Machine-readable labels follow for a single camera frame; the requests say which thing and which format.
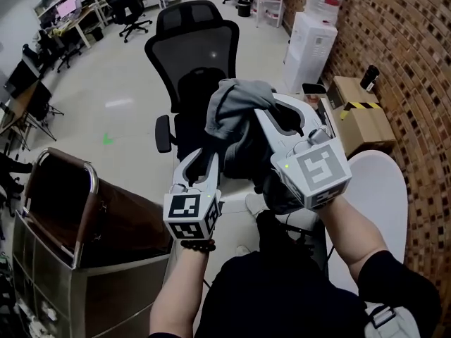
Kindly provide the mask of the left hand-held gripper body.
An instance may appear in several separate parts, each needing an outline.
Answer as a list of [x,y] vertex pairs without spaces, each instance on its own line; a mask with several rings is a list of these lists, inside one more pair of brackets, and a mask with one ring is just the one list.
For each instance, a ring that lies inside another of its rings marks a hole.
[[218,217],[221,215],[221,192],[202,192],[189,189],[186,192],[164,196],[163,221],[175,240],[207,240],[212,237]]

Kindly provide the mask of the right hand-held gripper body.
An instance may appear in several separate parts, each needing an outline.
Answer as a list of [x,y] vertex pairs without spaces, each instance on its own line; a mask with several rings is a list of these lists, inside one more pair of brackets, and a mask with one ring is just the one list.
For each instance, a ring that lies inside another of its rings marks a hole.
[[343,194],[352,179],[340,140],[330,137],[324,127],[312,130],[291,149],[273,154],[271,163],[282,183],[309,210]]

